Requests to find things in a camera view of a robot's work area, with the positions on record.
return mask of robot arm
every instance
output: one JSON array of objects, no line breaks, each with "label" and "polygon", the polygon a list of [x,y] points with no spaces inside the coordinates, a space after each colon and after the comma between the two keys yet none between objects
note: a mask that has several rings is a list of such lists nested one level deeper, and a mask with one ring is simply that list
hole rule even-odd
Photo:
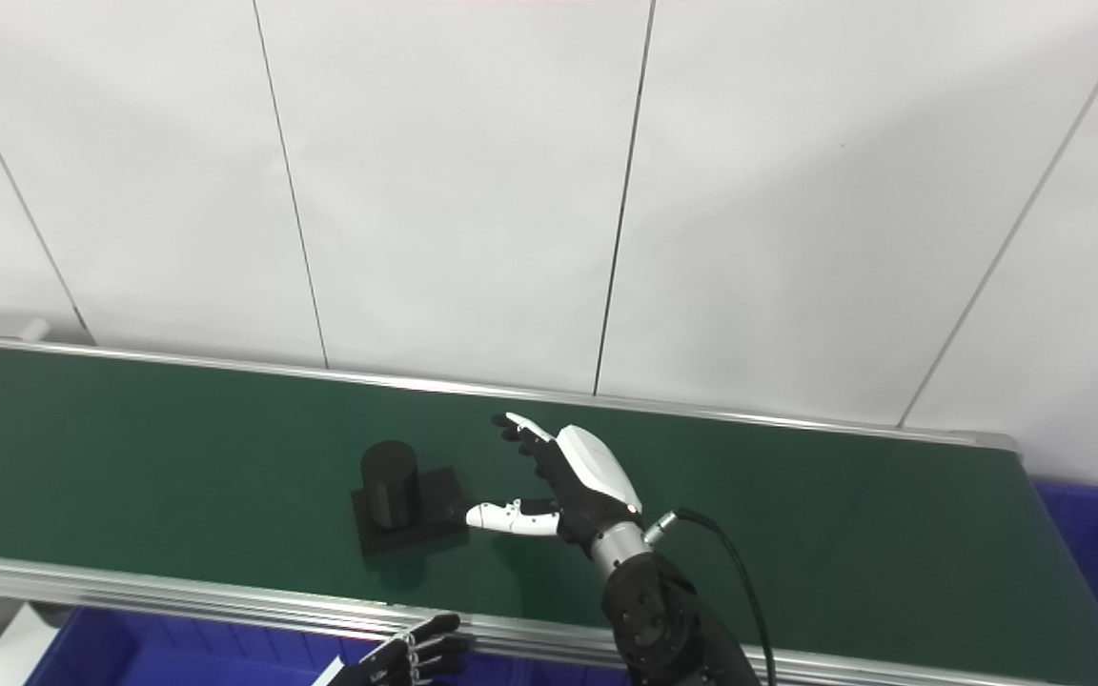
[{"label": "robot arm", "polygon": [[692,583],[652,550],[662,524],[641,525],[641,501],[603,440],[576,426],[557,437],[515,414],[494,417],[502,438],[536,460],[552,501],[468,503],[458,516],[480,529],[557,533],[582,548],[604,581],[601,607],[640,686],[760,686],[743,648]]}]

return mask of white wall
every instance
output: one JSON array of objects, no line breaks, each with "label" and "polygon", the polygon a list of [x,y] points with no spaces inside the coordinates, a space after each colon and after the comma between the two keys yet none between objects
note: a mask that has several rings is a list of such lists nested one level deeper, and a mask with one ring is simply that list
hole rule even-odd
[{"label": "white wall", "polygon": [[896,423],[1097,77],[1098,0],[661,0],[601,391]]},{"label": "white wall", "polygon": [[101,346],[323,364],[251,5],[1,1],[0,148]]},{"label": "white wall", "polygon": [[1098,0],[659,0],[624,196],[648,10],[5,0],[0,308],[1098,480]]},{"label": "white wall", "polygon": [[260,8],[329,363],[591,392],[649,1]]},{"label": "white wall", "polygon": [[1098,98],[907,418],[1098,481]]}]

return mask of black object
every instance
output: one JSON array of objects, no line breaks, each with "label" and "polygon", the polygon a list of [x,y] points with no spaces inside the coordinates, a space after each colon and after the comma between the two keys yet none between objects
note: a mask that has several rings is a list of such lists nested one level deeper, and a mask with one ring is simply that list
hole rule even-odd
[{"label": "black object", "polygon": [[367,510],[381,529],[404,529],[417,521],[417,458],[401,440],[383,440],[362,452]]},{"label": "black object", "polygon": [[351,492],[350,502],[365,556],[467,530],[448,517],[449,505],[461,496],[451,468],[419,473],[413,448],[383,440],[363,452],[361,470],[362,487]]}]

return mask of robotic finger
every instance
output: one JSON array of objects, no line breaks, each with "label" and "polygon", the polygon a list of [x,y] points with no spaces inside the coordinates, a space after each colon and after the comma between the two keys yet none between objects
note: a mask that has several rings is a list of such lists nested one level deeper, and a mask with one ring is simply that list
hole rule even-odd
[{"label": "robotic finger", "polygon": [[559,511],[549,499],[516,498],[511,503],[470,503],[455,505],[455,517],[475,529],[490,529],[517,536],[557,536]]},{"label": "robotic finger", "polygon": [[436,674],[455,674],[463,667],[469,641],[451,636],[460,616],[440,614],[422,625],[395,633],[358,664],[334,659],[313,686],[430,686]]},{"label": "robotic finger", "polygon": [[502,438],[509,440],[512,443],[517,442],[517,440],[528,440],[531,436],[527,436],[524,432],[531,434],[536,439],[541,440],[541,442],[550,442],[552,440],[552,434],[548,430],[540,429],[537,423],[533,421],[526,416],[520,416],[515,413],[505,413],[501,415],[494,415],[492,421],[494,426],[502,427]]}]

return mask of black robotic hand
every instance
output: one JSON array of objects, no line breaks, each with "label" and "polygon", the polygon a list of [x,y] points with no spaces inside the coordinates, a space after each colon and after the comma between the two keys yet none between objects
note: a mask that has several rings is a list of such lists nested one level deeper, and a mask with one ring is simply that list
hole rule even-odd
[{"label": "black robotic hand", "polygon": [[460,616],[440,614],[394,634],[358,664],[335,661],[313,686],[440,686],[436,676],[463,668],[469,641],[451,636],[459,628]]}]

